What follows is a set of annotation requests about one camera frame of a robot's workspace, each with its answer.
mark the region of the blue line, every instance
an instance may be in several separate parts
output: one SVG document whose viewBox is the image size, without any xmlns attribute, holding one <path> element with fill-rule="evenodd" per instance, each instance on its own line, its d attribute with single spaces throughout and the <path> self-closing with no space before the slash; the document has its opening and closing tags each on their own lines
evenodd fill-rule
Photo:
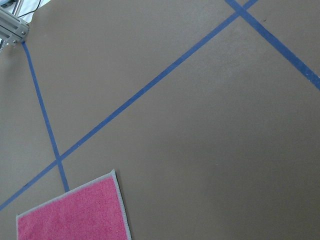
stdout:
<svg viewBox="0 0 320 240">
<path fill-rule="evenodd" d="M 244 20 L 246 20 L 265 40 L 278 50 L 302 75 L 304 75 L 317 89 L 320 90 L 320 78 L 290 49 L 266 30 L 251 14 L 241 7 L 235 0 L 225 0 Z"/>
<path fill-rule="evenodd" d="M 243 7 L 245 9 L 249 9 L 257 1 L 258 0 L 249 0 Z M 97 133 L 100 129 L 102 129 L 112 119 L 114 119 L 116 116 L 118 116 L 123 110 L 125 110 L 132 103 L 134 103 L 138 98 L 140 98 L 143 94 L 145 94 L 149 89 L 151 89 L 161 79 L 163 79 L 165 76 L 167 76 L 169 73 L 171 73 L 176 67 L 178 67 L 183 61 L 185 61 L 187 58 L 189 58 L 199 48 L 201 48 L 209 40 L 211 40 L 214 36 L 216 36 L 218 33 L 220 33 L 224 28 L 226 28 L 230 23 L 232 23 L 237 17 L 239 17 L 239 14 L 237 12 L 233 13 L 225 21 L 223 21 L 220 25 L 218 25 L 213 31 L 211 31 L 208 35 L 206 35 L 204 38 L 202 38 L 198 43 L 196 43 L 192 48 L 190 48 L 185 54 L 183 54 L 181 57 L 179 57 L 174 63 L 172 63 L 163 72 L 161 72 L 158 76 L 156 76 L 151 82 L 149 82 L 144 88 L 142 88 L 135 95 L 133 95 L 128 101 L 126 101 L 123 105 L 121 105 L 117 110 L 115 110 L 105 120 L 103 120 L 101 123 L 99 123 L 88 134 L 86 134 L 83 138 L 81 138 L 76 144 L 74 144 L 72 147 L 70 147 L 64 154 L 62 154 L 59 158 L 57 158 L 54 162 L 52 162 L 49 166 L 47 166 L 42 172 L 40 172 L 36 177 L 34 177 L 27 185 L 22 187 L 13 196 L 11 196 L 7 201 L 5 201 L 2 205 L 0 205 L 0 211 L 2 209 L 4 209 L 7 205 L 9 205 L 12 201 L 14 201 L 25 190 L 27 190 L 29 187 L 31 187 L 40 178 L 42 178 L 55 165 L 57 165 L 59 162 L 62 162 L 67 156 L 69 156 L 73 151 L 75 151 L 78 147 L 80 147 L 85 141 L 87 141 L 90 137 L 92 137 L 95 133 Z"/>
<path fill-rule="evenodd" d="M 46 108 L 45 108 L 45 104 L 44 104 L 43 98 L 41 96 L 39 84 L 38 84 L 38 81 L 37 81 L 36 72 L 35 72 L 35 69 L 34 69 L 34 66 L 33 66 L 32 60 L 31 60 L 31 56 L 30 56 L 28 47 L 27 47 L 25 42 L 22 42 L 22 46 L 23 46 L 23 49 L 24 49 L 25 54 L 26 54 L 26 58 L 27 58 L 28 63 L 29 63 L 29 68 L 30 68 L 30 72 L 31 72 L 31 75 L 32 75 L 32 79 L 33 79 L 36 95 L 37 95 L 38 100 L 39 100 L 39 104 L 40 104 L 40 107 L 41 107 L 41 111 L 42 111 L 42 115 L 43 115 L 44 122 L 45 122 L 45 125 L 46 125 L 46 129 L 47 129 L 48 134 L 49 134 L 49 138 L 50 138 L 50 141 L 51 141 L 53 152 L 54 152 L 55 158 L 58 160 L 60 158 L 60 154 L 59 154 L 59 151 L 58 151 L 58 147 L 57 147 L 57 143 L 56 143 L 56 140 L 55 140 L 54 133 L 52 131 L 52 128 L 51 128 L 51 125 L 50 125 L 50 122 L 49 122 L 49 118 L 48 118 L 48 114 L 47 114 L 47 111 L 46 111 Z M 58 160 L 58 168 L 59 168 L 59 172 L 60 172 L 60 176 L 61 176 L 61 180 L 62 180 L 62 183 L 63 183 L 64 190 L 66 192 L 68 192 L 69 191 L 69 186 L 68 186 L 68 182 L 67 182 L 64 166 L 62 165 L 62 162 L 59 161 L 59 160 Z"/>
</svg>

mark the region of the gray surface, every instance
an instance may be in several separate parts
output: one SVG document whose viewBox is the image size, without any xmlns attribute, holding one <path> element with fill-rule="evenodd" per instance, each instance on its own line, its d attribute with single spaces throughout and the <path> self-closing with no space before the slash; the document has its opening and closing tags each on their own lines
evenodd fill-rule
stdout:
<svg viewBox="0 0 320 240">
<path fill-rule="evenodd" d="M 301 29 L 282 25 L 298 21 L 298 1 L 289 10 L 275 2 L 251 12 L 288 47 L 299 43 L 292 50 L 317 72 L 316 42 L 306 39 L 308 55 Z M 27 44 L 60 153 L 231 13 L 222 0 L 41 8 Z M 3 202 L 54 155 L 22 48 L 5 49 L 0 62 Z M 133 239 L 319 239 L 319 101 L 239 18 L 67 157 L 66 176 L 73 189 L 115 168 Z M 1 236 L 14 239 L 17 213 L 62 193 L 54 168 L 0 212 Z"/>
</svg>

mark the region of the pink towel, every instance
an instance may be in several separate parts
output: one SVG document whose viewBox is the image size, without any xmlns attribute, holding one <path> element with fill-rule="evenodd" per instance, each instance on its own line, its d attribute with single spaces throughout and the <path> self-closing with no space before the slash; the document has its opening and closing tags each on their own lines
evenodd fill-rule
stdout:
<svg viewBox="0 0 320 240">
<path fill-rule="evenodd" d="M 16 217 L 18 240 L 131 240 L 116 173 Z"/>
</svg>

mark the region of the black cable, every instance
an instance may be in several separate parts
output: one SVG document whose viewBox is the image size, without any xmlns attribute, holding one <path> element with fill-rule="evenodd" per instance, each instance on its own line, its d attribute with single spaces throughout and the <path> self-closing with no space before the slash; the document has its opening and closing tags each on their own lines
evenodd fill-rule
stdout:
<svg viewBox="0 0 320 240">
<path fill-rule="evenodd" d="M 38 10 L 38 8 L 39 8 L 39 6 L 40 6 L 40 3 L 41 3 L 41 0 L 39 0 L 38 6 L 36 7 L 36 9 L 35 9 L 35 10 L 30 11 L 30 12 L 27 12 L 27 13 L 25 13 L 25 14 L 21 15 L 21 16 L 18 16 L 18 18 L 21 18 L 21 17 L 23 17 L 23 16 L 25 16 L 25 15 L 28 15 L 28 14 L 32 14 L 32 13 L 34 13 L 35 11 L 37 11 L 37 10 Z"/>
</svg>

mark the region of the metal mount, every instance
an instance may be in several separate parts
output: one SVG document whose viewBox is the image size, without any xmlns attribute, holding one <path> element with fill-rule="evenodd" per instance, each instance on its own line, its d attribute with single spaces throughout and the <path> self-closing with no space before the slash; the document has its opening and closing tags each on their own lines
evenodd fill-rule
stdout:
<svg viewBox="0 0 320 240">
<path fill-rule="evenodd" d="M 13 13 L 0 7 L 0 52 L 7 45 L 15 46 L 22 42 L 29 33 L 29 24 L 18 18 L 23 0 L 18 0 Z"/>
</svg>

